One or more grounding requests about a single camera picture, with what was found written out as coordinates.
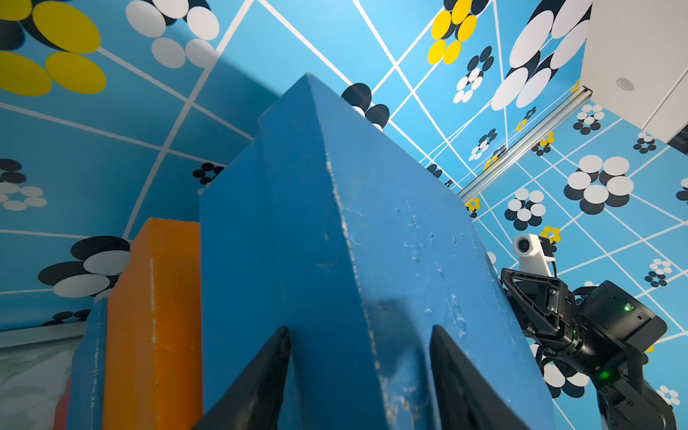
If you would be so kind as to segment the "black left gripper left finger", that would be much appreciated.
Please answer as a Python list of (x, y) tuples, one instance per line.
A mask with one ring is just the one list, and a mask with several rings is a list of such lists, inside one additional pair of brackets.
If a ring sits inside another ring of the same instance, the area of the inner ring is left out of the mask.
[(276, 429), (284, 401), (290, 352), (290, 331), (281, 326), (195, 428)]

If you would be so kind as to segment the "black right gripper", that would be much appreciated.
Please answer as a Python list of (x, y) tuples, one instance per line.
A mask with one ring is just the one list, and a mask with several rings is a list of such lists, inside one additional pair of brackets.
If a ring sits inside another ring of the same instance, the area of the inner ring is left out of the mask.
[(543, 354), (560, 360), (590, 360), (589, 330), (582, 317), (591, 286), (574, 291), (560, 279), (503, 269), (501, 282), (524, 333), (542, 342)]

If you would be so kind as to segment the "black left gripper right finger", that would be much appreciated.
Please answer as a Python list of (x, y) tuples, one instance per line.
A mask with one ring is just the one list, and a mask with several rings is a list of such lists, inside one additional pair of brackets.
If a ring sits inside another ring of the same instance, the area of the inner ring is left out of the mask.
[(528, 429), (519, 412), (517, 377), (486, 374), (444, 327), (432, 327), (429, 356), (442, 429)]

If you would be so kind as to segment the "orange shoebox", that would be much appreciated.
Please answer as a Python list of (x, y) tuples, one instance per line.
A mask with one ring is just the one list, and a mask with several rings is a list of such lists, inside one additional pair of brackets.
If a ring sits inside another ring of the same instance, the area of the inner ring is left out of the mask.
[(199, 225), (147, 220), (107, 302), (104, 428), (192, 428), (202, 417)]

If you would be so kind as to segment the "blue shoebox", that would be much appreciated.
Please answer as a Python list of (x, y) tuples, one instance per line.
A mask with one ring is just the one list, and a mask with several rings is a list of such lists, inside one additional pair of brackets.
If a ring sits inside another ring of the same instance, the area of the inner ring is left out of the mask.
[(202, 397), (277, 329), (282, 429), (437, 429), (442, 326), (532, 429), (553, 402), (462, 200), (313, 75), (200, 198)]
[(67, 429), (102, 429), (107, 354), (108, 300), (96, 302), (73, 356)]

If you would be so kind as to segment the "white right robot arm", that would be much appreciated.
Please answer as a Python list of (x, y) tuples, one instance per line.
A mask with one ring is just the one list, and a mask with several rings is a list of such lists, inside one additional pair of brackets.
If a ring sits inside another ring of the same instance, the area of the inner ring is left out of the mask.
[(646, 352), (664, 320), (611, 281), (569, 290), (558, 278), (504, 269), (501, 282), (523, 334), (550, 363), (595, 386), (605, 429), (675, 429), (670, 404), (644, 379)]

